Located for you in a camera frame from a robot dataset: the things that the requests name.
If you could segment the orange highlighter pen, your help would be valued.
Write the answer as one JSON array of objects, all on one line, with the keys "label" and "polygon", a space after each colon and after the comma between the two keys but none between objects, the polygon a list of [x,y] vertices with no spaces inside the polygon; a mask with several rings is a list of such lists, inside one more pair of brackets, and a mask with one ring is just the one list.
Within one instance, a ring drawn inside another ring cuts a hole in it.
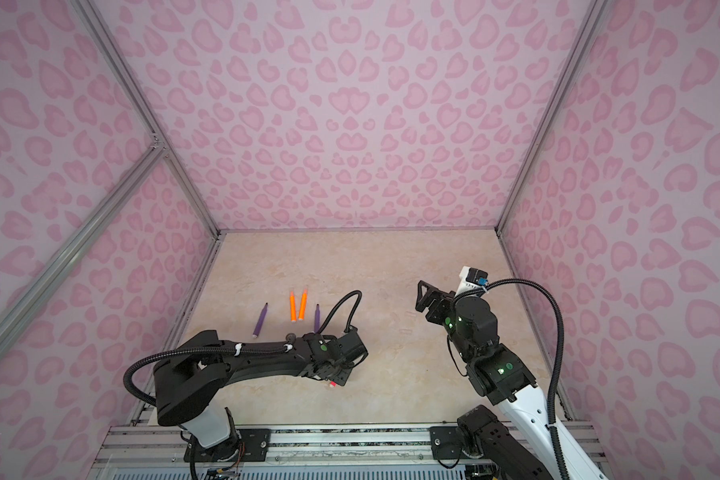
[{"label": "orange highlighter pen", "polygon": [[300,297],[300,303],[299,303],[299,309],[298,309],[298,321],[304,321],[306,316],[306,310],[307,310],[307,304],[308,304],[308,288],[305,287],[302,291],[301,297]]},{"label": "orange highlighter pen", "polygon": [[296,307],[295,293],[293,290],[289,292],[289,313],[290,321],[296,322],[298,320],[298,312]]}]

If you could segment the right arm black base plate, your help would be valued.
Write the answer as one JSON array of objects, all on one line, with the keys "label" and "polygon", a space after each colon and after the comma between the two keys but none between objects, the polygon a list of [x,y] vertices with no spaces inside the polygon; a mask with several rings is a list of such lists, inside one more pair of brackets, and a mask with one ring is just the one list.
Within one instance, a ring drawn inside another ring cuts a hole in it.
[{"label": "right arm black base plate", "polygon": [[455,425],[435,425],[428,428],[432,458],[441,463],[458,463],[467,458],[464,434]]}]

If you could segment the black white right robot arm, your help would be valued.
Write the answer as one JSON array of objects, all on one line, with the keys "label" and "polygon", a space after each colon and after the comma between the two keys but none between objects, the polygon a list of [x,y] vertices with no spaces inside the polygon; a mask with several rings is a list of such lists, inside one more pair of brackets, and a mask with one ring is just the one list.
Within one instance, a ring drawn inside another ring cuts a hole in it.
[{"label": "black white right robot arm", "polygon": [[[493,462],[510,479],[603,479],[590,458],[556,414],[555,396],[565,343],[562,311],[542,285],[526,279],[463,279],[465,290],[445,292],[420,281],[415,308],[428,322],[442,326],[453,361],[462,376],[489,401],[460,416],[461,452]],[[500,341],[498,318],[485,296],[506,285],[530,287],[552,307],[557,340],[546,390],[530,369]]]}]

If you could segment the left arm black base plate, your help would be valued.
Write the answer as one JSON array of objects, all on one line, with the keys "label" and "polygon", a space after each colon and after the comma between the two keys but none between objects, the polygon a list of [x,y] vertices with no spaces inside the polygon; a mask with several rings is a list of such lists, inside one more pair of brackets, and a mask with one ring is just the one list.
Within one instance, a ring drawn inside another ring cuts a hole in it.
[{"label": "left arm black base plate", "polygon": [[271,429],[243,428],[238,429],[228,440],[213,447],[192,447],[189,443],[185,449],[183,460],[186,463],[219,463],[219,462],[264,462],[271,441]]}]

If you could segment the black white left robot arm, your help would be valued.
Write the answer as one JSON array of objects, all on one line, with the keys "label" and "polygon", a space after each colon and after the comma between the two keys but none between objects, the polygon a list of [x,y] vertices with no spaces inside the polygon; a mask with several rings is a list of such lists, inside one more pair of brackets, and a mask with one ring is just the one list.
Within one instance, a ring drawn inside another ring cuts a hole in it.
[{"label": "black white left robot arm", "polygon": [[157,422],[189,432],[203,449],[231,448],[239,434],[230,410],[215,400],[220,390],[274,376],[344,386],[367,356],[354,327],[339,337],[308,333],[265,343],[222,340],[214,330],[202,331],[155,362]]}]

